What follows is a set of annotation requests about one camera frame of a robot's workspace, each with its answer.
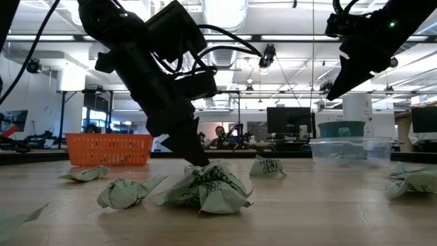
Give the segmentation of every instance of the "ceiling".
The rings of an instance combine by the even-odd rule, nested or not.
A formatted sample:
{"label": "ceiling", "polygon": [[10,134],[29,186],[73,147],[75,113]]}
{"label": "ceiling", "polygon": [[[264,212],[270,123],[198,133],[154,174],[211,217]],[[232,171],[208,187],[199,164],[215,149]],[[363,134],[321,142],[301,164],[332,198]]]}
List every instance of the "ceiling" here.
{"label": "ceiling", "polygon": [[[21,0],[20,7],[11,28],[11,35],[35,34],[40,27],[48,8],[53,1]],[[130,11],[135,11],[141,18],[147,20],[169,1],[132,0],[122,1],[122,5]],[[201,1],[180,0],[186,6],[196,23],[203,23]],[[349,0],[341,1],[343,6]],[[355,14],[370,12],[381,8],[386,0],[361,0],[353,8]],[[332,0],[298,0],[297,8],[292,8],[292,1],[249,0],[244,26],[239,35],[307,35],[312,39],[313,34],[324,34],[326,20],[333,12]],[[217,9],[215,15],[226,18],[226,11]],[[437,12],[434,12],[417,33],[437,25]],[[86,35],[77,16],[77,2],[75,0],[61,0],[57,11],[52,15],[44,30],[44,35]],[[277,50],[277,59],[269,68],[269,73],[260,75],[257,68],[258,59],[244,53],[236,54],[237,62],[231,70],[219,71],[216,82],[227,90],[245,90],[247,80],[252,79],[255,90],[287,90],[309,91],[311,82],[317,91],[321,83],[334,81],[339,72],[339,45],[336,42],[273,42]],[[253,45],[263,51],[266,43],[257,42]],[[11,42],[8,44],[11,55],[25,54],[31,46],[30,42]],[[429,90],[437,85],[437,50],[436,43],[418,44],[396,56],[398,67],[376,74],[375,79],[356,88],[356,90],[383,90],[387,85],[394,85],[396,90]],[[76,59],[87,67],[87,83],[103,85],[108,90],[125,90],[118,76],[104,74],[94,70],[94,55],[104,51],[103,46],[95,42],[41,42],[37,51],[60,51]],[[414,79],[420,74],[428,72],[423,78]],[[400,103],[414,95],[400,96],[373,95],[374,98],[385,99],[385,102]],[[245,94],[244,97],[262,97],[275,100],[276,98],[294,98],[293,94]],[[116,94],[116,100],[130,100],[127,94]],[[247,103],[257,103],[257,100],[247,100]]]}

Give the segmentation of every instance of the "white ceiling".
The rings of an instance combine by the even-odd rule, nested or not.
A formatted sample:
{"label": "white ceiling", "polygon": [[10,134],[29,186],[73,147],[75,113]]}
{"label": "white ceiling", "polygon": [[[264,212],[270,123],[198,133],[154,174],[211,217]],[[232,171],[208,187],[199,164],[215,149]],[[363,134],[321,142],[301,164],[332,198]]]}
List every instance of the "white ceiling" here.
{"label": "white ceiling", "polygon": [[[53,1],[46,3],[44,0],[21,0],[19,10],[14,19],[11,33],[12,34],[35,34],[38,30],[42,19],[45,17],[48,6]],[[121,1],[128,10],[143,10],[141,15],[144,18],[150,15],[147,7],[143,2],[148,0],[136,1]],[[159,3],[168,3],[169,1],[150,1],[155,6]],[[190,15],[197,23],[202,23],[202,14],[199,0],[182,0],[188,9],[192,10]],[[350,0],[341,1],[343,6],[346,6]],[[355,13],[373,11],[381,8],[386,0],[361,0],[352,10]],[[249,8],[247,12],[246,23],[241,31],[241,34],[307,34],[312,33],[323,34],[326,27],[326,19],[333,12],[332,0],[315,0],[315,9],[312,9],[312,1],[298,0],[296,9],[291,8],[292,1],[277,1],[277,0],[249,0]],[[85,34],[80,25],[74,23],[74,15],[76,13],[76,0],[62,0],[56,13],[51,17],[45,34]],[[437,23],[437,12],[426,20],[418,29],[422,30],[430,25]],[[11,43],[11,50],[25,52],[29,49],[30,43]],[[118,76],[113,74],[102,74],[94,71],[95,61],[89,59],[89,48],[93,43],[79,42],[41,42],[37,47],[37,51],[61,51],[69,54],[82,64],[89,67],[90,74],[97,76],[88,76],[88,83],[99,83],[107,89],[124,90],[124,86]],[[262,43],[253,44],[259,50],[264,49]],[[261,82],[262,90],[286,90],[288,83],[295,90],[309,90],[310,83],[315,81],[315,89],[318,90],[318,85],[327,80],[334,80],[339,72],[339,45],[337,43],[275,43],[277,57],[273,65],[270,67],[270,72],[267,75],[260,76],[257,68],[253,68],[258,60],[246,54],[238,54],[239,60],[237,63],[237,71],[231,74],[231,81],[217,81],[219,84],[227,85],[227,88],[232,90],[239,88],[243,90],[246,86],[246,80],[252,79],[254,85],[259,85]],[[436,44],[418,44],[412,49],[401,53],[397,56],[399,66],[392,72],[388,70],[382,74],[377,74],[376,79],[371,82],[373,89],[382,90],[386,84],[401,81],[403,79],[413,78],[421,72],[437,66],[437,55],[432,55],[427,59],[409,64],[420,57],[429,55],[436,51]],[[249,63],[244,60],[244,57],[252,58]],[[229,77],[226,72],[221,72],[220,78]],[[437,73],[426,80],[407,83],[397,90],[415,90],[421,86],[432,85],[437,83]],[[128,99],[127,96],[117,95],[116,99]]]}

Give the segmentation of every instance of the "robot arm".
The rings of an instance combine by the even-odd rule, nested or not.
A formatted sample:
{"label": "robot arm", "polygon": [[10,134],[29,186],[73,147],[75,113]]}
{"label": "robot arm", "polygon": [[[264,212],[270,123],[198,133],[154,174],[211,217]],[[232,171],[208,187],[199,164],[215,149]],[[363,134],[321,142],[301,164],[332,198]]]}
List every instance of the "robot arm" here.
{"label": "robot arm", "polygon": [[[217,93],[216,70],[197,59],[201,68],[180,72],[185,52],[196,59],[207,47],[188,12],[173,1],[144,23],[115,0],[79,0],[79,14],[85,31],[110,49],[99,53],[96,70],[116,71],[147,115],[150,134],[168,134],[163,146],[194,165],[207,165],[191,101]],[[163,60],[178,60],[178,66],[170,68]],[[170,72],[163,72],[157,62]]]}
{"label": "robot arm", "polygon": [[341,71],[326,97],[329,100],[373,78],[371,71],[382,72],[391,66],[398,48],[437,8],[436,0],[388,0],[375,12],[349,14],[358,1],[352,0],[343,10],[340,0],[333,0],[336,13],[330,15],[325,34],[344,38],[340,51],[349,59],[340,57]]}

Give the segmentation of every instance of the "monitor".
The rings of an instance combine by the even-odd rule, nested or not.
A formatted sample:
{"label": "monitor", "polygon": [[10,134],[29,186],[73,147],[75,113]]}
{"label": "monitor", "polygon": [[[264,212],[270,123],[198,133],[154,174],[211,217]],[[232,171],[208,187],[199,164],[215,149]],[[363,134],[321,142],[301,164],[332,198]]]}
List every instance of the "monitor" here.
{"label": "monitor", "polygon": [[437,133],[437,107],[411,108],[414,133]]}
{"label": "monitor", "polygon": [[268,107],[268,133],[299,134],[300,126],[307,126],[311,133],[311,109],[309,107]]}

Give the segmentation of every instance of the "clear plastic container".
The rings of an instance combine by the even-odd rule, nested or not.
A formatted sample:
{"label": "clear plastic container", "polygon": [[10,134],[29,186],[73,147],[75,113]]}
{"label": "clear plastic container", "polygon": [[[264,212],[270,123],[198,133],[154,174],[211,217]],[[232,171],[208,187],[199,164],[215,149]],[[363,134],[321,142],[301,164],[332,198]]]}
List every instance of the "clear plastic container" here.
{"label": "clear plastic container", "polygon": [[336,137],[310,141],[318,165],[385,167],[390,164],[391,138]]}

